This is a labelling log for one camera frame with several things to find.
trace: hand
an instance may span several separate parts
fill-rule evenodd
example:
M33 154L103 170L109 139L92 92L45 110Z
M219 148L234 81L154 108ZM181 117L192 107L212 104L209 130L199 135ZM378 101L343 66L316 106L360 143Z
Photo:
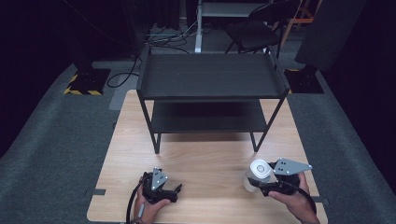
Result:
M159 202L155 204L151 204L146 201L146 198L143 196L143 186L140 186L139 189L137 190L137 197L136 200L134 201L134 219L141 221L145 224L151 224L154 220L155 217L157 216L158 212L171 203L168 199L162 199ZM140 206L144 204L145 208L143 211L142 217L138 217Z
M307 194L309 194L309 187L306 184L305 174L299 173L298 176L300 177L300 189L303 189ZM302 223L319 223L318 217L312 210L309 201L299 192L296 192L293 195L286 195L276 191L270 191L268 195L285 204L289 211Z

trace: dark curtain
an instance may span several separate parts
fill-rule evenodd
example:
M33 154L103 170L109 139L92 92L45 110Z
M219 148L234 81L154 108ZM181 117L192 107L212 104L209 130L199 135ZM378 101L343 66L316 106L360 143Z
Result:
M154 0L152 10L157 26L178 30L179 8L179 0Z

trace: yellow black warning tape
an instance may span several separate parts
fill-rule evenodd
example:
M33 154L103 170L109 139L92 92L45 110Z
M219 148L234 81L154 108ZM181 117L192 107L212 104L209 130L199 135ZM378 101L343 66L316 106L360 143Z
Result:
M102 91L95 90L74 90L73 84L75 84L78 78L78 73L75 73L67 85L66 90L64 90L64 94L75 94L75 95L103 95Z

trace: finger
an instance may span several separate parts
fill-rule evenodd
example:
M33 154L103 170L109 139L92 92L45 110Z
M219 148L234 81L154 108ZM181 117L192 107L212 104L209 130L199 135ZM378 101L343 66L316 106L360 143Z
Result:
M163 207L171 203L169 199L162 199L159 202L155 203L153 207L157 210L160 211Z
M273 198L273 199L275 199L275 200L277 200L277 201L279 201L281 203L284 203L284 204L288 204L288 202L290 201L290 196L289 195L282 194L282 193L279 193L277 191L270 191L268 193L268 195L271 198Z

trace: desk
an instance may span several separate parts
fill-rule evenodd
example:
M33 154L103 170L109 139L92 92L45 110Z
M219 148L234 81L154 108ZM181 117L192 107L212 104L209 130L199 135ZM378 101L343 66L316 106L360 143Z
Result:
M271 114L277 100L264 101L264 113ZM152 152L139 99L128 91L96 185L106 193L92 196L88 220L124 222L139 177L156 166L169 176L164 189L183 184L177 203L158 215L159 223L299 223L284 204L247 192L242 182L256 159L284 157L307 163L287 101L257 153L251 150L248 133L167 134L162 149L161 154ZM311 195L318 196L312 173L305 174ZM322 203L317 208L320 222L327 223Z
M195 53L202 51L202 17L247 17L253 9L262 5L256 3L207 3L199 0Z

